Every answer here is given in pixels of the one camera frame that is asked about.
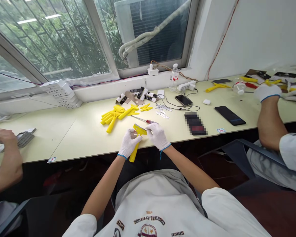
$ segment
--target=chair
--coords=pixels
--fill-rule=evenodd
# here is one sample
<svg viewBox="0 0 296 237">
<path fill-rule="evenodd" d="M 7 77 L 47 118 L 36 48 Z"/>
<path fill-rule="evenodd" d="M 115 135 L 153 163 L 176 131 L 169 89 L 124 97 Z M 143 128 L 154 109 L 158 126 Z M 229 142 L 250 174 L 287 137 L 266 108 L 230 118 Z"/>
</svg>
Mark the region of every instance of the chair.
<svg viewBox="0 0 296 237">
<path fill-rule="evenodd" d="M 22 236 L 47 236 L 50 217 L 60 197 L 60 194 L 34 197 L 22 202 L 0 226 L 0 237 L 5 236 L 20 215 L 23 215 L 21 226 L 14 231 L 21 231 Z"/>
<path fill-rule="evenodd" d="M 276 191 L 276 190 L 291 190 L 291 189 L 279 186 L 277 184 L 274 184 L 256 175 L 252 170 L 250 163 L 248 162 L 245 146 L 259 153 L 260 155 L 272 161 L 275 161 L 281 167 L 288 170 L 290 173 L 293 173 L 294 175 L 296 175 L 296 171 L 292 171 L 288 169 L 281 157 L 263 149 L 262 147 L 259 147 L 251 142 L 248 142 L 247 140 L 237 139 L 222 147 L 215 149 L 215 150 L 222 149 L 230 157 L 230 159 L 232 159 L 235 162 L 235 164 L 241 169 L 241 171 L 244 172 L 250 179 L 247 182 L 243 183 L 242 185 L 239 185 L 238 187 L 231 190 L 230 191 L 231 194 L 235 196 L 235 195 L 250 195 L 253 193 L 257 194 L 261 192 L 269 192 L 269 191 Z M 215 150 L 207 152 L 204 155 L 207 155 Z M 196 193 L 198 198 L 200 198 L 201 197 L 200 193 L 198 192 Z"/>
</svg>

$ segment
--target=window glass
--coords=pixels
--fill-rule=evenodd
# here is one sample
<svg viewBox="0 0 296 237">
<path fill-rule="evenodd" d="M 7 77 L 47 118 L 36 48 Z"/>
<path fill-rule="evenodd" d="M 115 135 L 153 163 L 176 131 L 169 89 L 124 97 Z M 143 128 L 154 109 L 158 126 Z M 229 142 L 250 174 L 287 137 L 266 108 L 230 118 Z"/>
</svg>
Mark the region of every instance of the window glass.
<svg viewBox="0 0 296 237">
<path fill-rule="evenodd" d="M 11 64 L 9 64 L 4 58 L 0 56 L 0 73 L 19 78 L 24 81 L 29 81 L 18 70 L 16 70 Z M 21 90 L 25 88 L 35 87 L 34 84 L 13 79 L 0 74 L 0 93 L 5 91 Z"/>
<path fill-rule="evenodd" d="M 182 57 L 190 0 L 96 0 L 96 6 L 118 69 Z M 119 55 L 123 44 L 156 27 L 160 31 L 150 33 L 150 40 L 126 58 Z"/>
<path fill-rule="evenodd" d="M 49 80 L 110 72 L 83 0 L 0 0 L 0 31 Z"/>
</svg>

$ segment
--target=screwdriver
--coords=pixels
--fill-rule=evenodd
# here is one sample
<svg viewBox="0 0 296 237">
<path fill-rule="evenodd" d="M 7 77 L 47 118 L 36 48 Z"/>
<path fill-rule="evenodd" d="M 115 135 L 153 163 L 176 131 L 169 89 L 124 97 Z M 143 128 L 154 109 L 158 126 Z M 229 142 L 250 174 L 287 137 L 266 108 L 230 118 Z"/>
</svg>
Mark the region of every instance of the screwdriver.
<svg viewBox="0 0 296 237">
<path fill-rule="evenodd" d="M 151 121 L 151 120 L 145 120 L 145 119 L 142 119 L 142 118 L 135 117 L 134 115 L 131 115 L 131 116 L 134 117 L 134 118 L 137 118 L 137 119 L 143 120 L 143 121 L 145 121 L 146 123 L 149 123 L 149 124 L 151 124 L 151 123 L 156 123 L 156 122 L 153 122 L 153 121 Z"/>
</svg>

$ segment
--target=plastic bottle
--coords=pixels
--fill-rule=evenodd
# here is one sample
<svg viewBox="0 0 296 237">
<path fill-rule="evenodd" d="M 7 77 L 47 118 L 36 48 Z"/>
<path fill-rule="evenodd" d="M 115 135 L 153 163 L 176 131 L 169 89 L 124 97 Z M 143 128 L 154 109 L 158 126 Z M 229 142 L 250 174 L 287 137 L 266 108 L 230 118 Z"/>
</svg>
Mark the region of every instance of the plastic bottle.
<svg viewBox="0 0 296 237">
<path fill-rule="evenodd" d="M 178 64 L 173 64 L 172 73 L 170 75 L 170 91 L 175 91 L 178 86 L 179 70 Z"/>
<path fill-rule="evenodd" d="M 237 82 L 233 85 L 233 91 L 238 95 L 243 95 L 246 87 L 244 81 L 241 78 L 238 78 Z"/>
</svg>

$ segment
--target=table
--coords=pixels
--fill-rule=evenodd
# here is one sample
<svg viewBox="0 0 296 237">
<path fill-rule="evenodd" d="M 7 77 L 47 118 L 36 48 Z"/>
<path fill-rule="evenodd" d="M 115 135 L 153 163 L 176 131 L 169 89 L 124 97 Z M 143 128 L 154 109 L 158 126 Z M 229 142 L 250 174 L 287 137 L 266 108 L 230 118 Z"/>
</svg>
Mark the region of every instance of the table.
<svg viewBox="0 0 296 237">
<path fill-rule="evenodd" d="M 76 119 L 75 110 L 52 108 L 13 116 L 10 121 L 0 122 L 0 128 L 11 129 L 17 135 L 36 128 L 35 137 L 20 149 L 23 161 L 35 162 L 49 159 Z M 0 165 L 3 153 L 0 153 Z"/>
<path fill-rule="evenodd" d="M 170 142 L 182 142 L 187 140 L 218 136 L 217 129 L 225 129 L 226 133 L 248 130 L 257 127 L 261 104 L 251 93 L 242 96 L 230 89 L 218 88 L 209 93 L 205 89 L 213 86 L 211 81 L 197 83 L 197 94 L 189 95 L 193 105 L 200 107 L 197 112 L 208 131 L 207 136 L 192 136 L 188 130 L 184 113 L 185 111 L 173 110 L 166 112 L 169 119 L 156 114 L 155 103 L 150 102 L 153 109 L 140 112 L 137 117 L 158 122 L 165 130 Z M 165 89 L 165 96 L 170 103 L 180 105 L 174 98 L 178 94 Z M 203 104 L 204 99 L 211 101 L 210 105 Z M 48 160 L 56 157 L 55 162 L 97 156 L 118 152 L 121 140 L 128 128 L 134 123 L 146 127 L 147 124 L 133 117 L 125 117 L 117 120 L 111 134 L 106 133 L 107 126 L 103 126 L 101 115 L 112 110 L 116 98 L 106 99 L 91 103 L 85 103 L 80 108 L 66 110 L 64 108 L 52 108 L 17 115 L 11 121 L 0 123 L 0 128 L 12 129 L 15 134 L 30 128 L 37 128 L 35 138 L 24 148 L 20 149 L 24 162 Z M 131 105 L 123 104 L 128 109 Z M 214 107 L 227 106 L 231 111 L 246 121 L 245 125 L 232 126 L 225 120 Z M 284 123 L 296 122 L 296 102 L 280 99 L 279 111 Z M 139 148 L 153 146 L 147 136 L 143 136 Z"/>
<path fill-rule="evenodd" d="M 235 80 L 235 78 L 236 77 L 229 77 L 230 80 Z M 219 135 L 217 129 L 220 128 L 225 129 L 226 133 L 230 133 L 257 127 L 261 104 L 252 93 L 245 93 L 239 96 L 232 90 L 223 88 L 205 93 L 205 89 L 211 86 L 213 86 L 211 81 L 199 82 L 196 87 L 198 93 L 189 96 L 193 104 L 200 107 L 198 114 L 208 131 L 207 136 L 192 136 L 190 134 L 185 122 L 185 111 L 173 110 L 172 112 L 166 112 L 166 115 L 170 118 L 165 119 L 156 114 L 155 103 L 153 102 L 150 103 L 150 106 L 154 107 L 153 109 L 147 112 L 140 112 L 137 117 L 159 123 L 164 128 L 168 140 L 172 143 L 217 136 Z M 174 98 L 177 95 L 176 92 L 165 89 L 165 96 L 168 98 L 168 101 L 180 105 Z M 209 99 L 211 104 L 203 104 L 204 99 Z M 129 104 L 123 104 L 123 107 L 128 109 L 130 104 L 131 102 Z M 100 123 L 101 115 L 110 111 L 114 105 L 115 98 L 88 103 L 78 108 L 79 116 L 52 155 L 56 157 L 56 162 L 118 152 L 121 139 L 128 128 L 132 128 L 134 123 L 144 128 L 147 126 L 144 121 L 132 117 L 125 117 L 123 120 L 118 120 L 116 122 L 111 134 L 106 133 L 107 126 L 103 126 Z M 232 126 L 214 110 L 214 107 L 217 106 L 227 106 L 246 121 L 246 124 Z M 296 121 L 295 101 L 280 99 L 279 110 L 284 123 Z M 149 141 L 147 136 L 143 136 L 139 148 L 149 146 L 153 146 L 153 144 Z"/>
</svg>

